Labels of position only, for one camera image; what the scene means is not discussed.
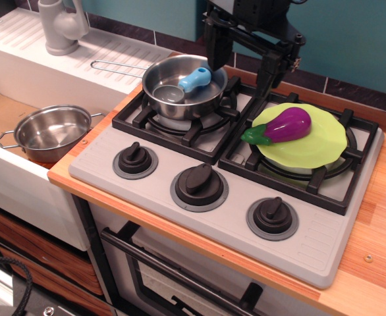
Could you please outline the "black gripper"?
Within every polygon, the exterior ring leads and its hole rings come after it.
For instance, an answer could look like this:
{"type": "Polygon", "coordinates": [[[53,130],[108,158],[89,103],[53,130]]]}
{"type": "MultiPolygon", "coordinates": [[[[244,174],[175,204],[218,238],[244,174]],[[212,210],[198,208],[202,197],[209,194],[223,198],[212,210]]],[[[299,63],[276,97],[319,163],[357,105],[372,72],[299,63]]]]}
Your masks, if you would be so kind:
{"type": "Polygon", "coordinates": [[[205,14],[204,42],[212,70],[225,66],[233,43],[262,57],[256,78],[255,97],[266,98],[281,82],[285,71],[299,63],[305,37],[287,19],[286,9],[209,9],[205,14]]]}

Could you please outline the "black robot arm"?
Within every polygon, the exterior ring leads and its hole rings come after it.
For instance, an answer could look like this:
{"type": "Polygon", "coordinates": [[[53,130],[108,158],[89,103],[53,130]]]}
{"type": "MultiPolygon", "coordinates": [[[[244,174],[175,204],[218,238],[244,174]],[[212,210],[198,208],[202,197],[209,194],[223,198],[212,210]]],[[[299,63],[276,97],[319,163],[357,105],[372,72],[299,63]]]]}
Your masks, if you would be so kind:
{"type": "Polygon", "coordinates": [[[303,1],[207,1],[204,14],[204,43],[212,70],[225,66],[235,43],[261,58],[256,93],[265,99],[287,72],[300,63],[305,37],[287,19],[292,4],[303,1]]]}

